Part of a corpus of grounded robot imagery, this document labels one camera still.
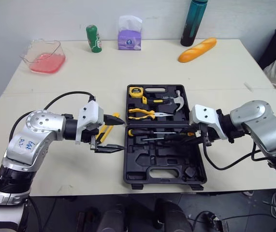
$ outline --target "bread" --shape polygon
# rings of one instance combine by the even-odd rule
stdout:
[[[216,38],[211,37],[206,40],[203,40],[200,44],[186,50],[183,52],[179,58],[178,61],[185,63],[189,62],[199,56],[201,56],[203,53],[207,52],[211,48],[213,48],[216,45]]]

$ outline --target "green bottle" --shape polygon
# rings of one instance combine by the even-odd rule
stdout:
[[[88,44],[92,52],[101,52],[101,39],[98,34],[98,29],[95,25],[89,25],[86,27],[86,34]]]

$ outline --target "robotic arm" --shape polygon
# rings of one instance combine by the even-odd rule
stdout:
[[[23,130],[10,141],[0,167],[0,229],[24,231],[26,228],[30,186],[52,141],[68,139],[90,143],[91,150],[101,153],[124,149],[118,145],[96,144],[95,135],[104,121],[106,125],[124,123],[104,115],[95,101],[80,109],[78,120],[72,115],[56,115],[46,110],[29,114]],[[250,134],[268,158],[269,166],[276,169],[276,117],[268,103],[251,101],[228,115],[195,105],[190,113],[190,127],[183,132],[198,130],[201,137],[191,136],[187,143],[203,143],[205,154],[206,146],[216,139],[233,143],[235,138]]]
[[[47,110],[28,115],[22,131],[10,141],[0,167],[0,229],[24,231],[26,228],[30,186],[53,141],[90,143],[90,149],[98,153],[124,149],[119,145],[97,145],[95,136],[103,122],[124,123],[117,117],[104,115],[94,100],[79,110],[77,120],[72,115],[57,115]]]
[[[276,116],[265,101],[250,101],[228,115],[223,115],[220,109],[195,105],[190,112],[190,124],[187,132],[200,130],[202,136],[189,142],[206,146],[216,139],[233,143],[235,138],[249,134],[268,159],[269,166],[276,169]]]

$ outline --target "white table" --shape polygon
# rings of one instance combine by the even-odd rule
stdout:
[[[58,73],[32,73],[21,62],[0,98],[0,164],[8,145],[10,129],[23,113],[43,108],[61,93],[83,90],[97,97],[106,114],[120,112],[125,119],[126,86],[129,84],[182,84],[190,108],[202,104],[224,113],[250,100],[270,103],[276,115],[276,90],[239,40],[218,40],[203,56],[179,63],[186,48],[179,41],[143,41],[142,51],[118,51],[115,41],[104,41],[101,53],[90,52],[86,41],[61,42],[66,62]],[[50,107],[54,113],[77,117],[87,96],[70,95]],[[22,128],[20,123],[16,131]],[[116,126],[105,141],[124,144],[124,126]],[[208,148],[218,166],[226,166],[251,151],[250,137],[235,144],[216,141]],[[31,194],[92,195],[146,192],[191,192],[185,185],[145,185],[132,190],[123,181],[123,152],[95,154],[88,144],[53,142]],[[215,170],[203,157],[207,174],[204,191],[235,191],[276,188],[276,171],[266,161],[246,159],[226,170]]]

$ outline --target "black screwdriver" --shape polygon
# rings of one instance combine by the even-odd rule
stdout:
[[[130,129],[128,131],[128,136],[143,136],[143,135],[152,135],[152,134],[175,134],[176,132],[154,132],[153,130],[144,130],[144,129]]]

